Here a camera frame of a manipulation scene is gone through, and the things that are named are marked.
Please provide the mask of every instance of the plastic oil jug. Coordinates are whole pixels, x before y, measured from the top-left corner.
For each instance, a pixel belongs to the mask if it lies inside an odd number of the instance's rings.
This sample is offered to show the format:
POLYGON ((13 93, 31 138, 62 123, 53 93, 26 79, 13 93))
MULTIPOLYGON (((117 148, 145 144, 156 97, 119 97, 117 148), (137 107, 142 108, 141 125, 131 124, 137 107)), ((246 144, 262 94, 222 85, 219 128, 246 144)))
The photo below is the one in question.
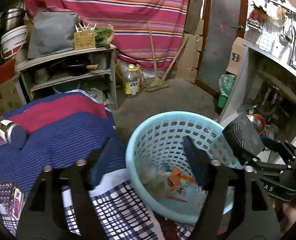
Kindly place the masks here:
POLYGON ((124 73, 124 92, 127 96, 134 96, 139 93, 139 67, 133 64, 128 65, 128 70, 124 73))

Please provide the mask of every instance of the concrete floor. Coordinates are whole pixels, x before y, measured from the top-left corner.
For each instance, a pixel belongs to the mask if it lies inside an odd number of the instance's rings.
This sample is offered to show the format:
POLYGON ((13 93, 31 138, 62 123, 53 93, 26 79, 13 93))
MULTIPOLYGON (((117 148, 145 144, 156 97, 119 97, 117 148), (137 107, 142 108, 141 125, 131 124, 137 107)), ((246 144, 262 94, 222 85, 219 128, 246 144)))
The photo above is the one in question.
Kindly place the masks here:
POLYGON ((198 86, 183 79, 167 81, 170 87, 147 93, 141 91, 136 98, 118 97, 119 109, 113 111, 117 133, 126 146, 132 132, 147 118, 168 111, 188 111, 215 118, 216 100, 198 86))

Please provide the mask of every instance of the clear plastic bag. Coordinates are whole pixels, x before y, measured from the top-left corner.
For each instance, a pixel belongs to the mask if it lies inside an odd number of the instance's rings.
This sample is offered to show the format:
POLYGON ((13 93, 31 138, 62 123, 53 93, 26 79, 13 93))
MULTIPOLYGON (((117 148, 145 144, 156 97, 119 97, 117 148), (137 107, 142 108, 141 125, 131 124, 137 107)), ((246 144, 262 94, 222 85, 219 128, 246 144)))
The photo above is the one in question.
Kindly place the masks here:
POLYGON ((235 75, 221 75, 219 78, 219 88, 220 88, 220 93, 223 96, 228 97, 233 85, 235 83, 236 76, 235 75))

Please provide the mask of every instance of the light blue plastic basket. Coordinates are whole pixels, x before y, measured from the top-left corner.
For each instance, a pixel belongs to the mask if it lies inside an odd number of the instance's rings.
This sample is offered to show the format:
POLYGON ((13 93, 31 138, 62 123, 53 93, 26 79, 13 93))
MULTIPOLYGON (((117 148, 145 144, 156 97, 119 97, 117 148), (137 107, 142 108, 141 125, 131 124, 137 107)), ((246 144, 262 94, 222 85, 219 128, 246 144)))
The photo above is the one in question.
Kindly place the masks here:
MULTIPOLYGON (((190 187, 184 195, 187 203, 163 198, 155 200, 140 182, 137 172, 145 165, 159 166, 168 162, 193 177, 183 152, 183 136, 189 135, 195 145, 205 150, 210 158, 224 165, 242 169, 222 135, 223 127, 215 121, 189 112, 166 112, 142 122, 132 133, 126 151, 126 165, 130 181, 142 201, 158 214, 181 223, 196 223, 207 198, 207 192, 199 186, 190 187)), ((224 213, 231 210, 234 192, 228 188, 224 213)))

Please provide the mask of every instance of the screw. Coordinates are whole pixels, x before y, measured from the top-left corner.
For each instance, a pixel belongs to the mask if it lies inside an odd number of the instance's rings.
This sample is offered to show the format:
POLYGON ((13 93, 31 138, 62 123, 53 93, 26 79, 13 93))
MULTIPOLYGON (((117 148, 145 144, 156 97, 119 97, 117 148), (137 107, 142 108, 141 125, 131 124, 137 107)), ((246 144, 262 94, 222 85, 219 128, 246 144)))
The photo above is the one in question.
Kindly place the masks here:
POLYGON ((251 166, 245 166, 245 171, 247 171, 247 172, 253 172, 254 171, 254 168, 251 167, 251 166))
POLYGON ((52 166, 51 165, 47 165, 45 167, 43 167, 43 171, 48 172, 52 170, 52 166))
POLYGON ((76 165, 77 166, 83 166, 83 165, 85 165, 87 163, 87 161, 85 160, 85 159, 81 159, 81 160, 78 160, 77 162, 76 162, 76 165))
POLYGON ((213 166, 220 166, 221 165, 221 162, 219 160, 211 160, 210 163, 213 165, 213 166))

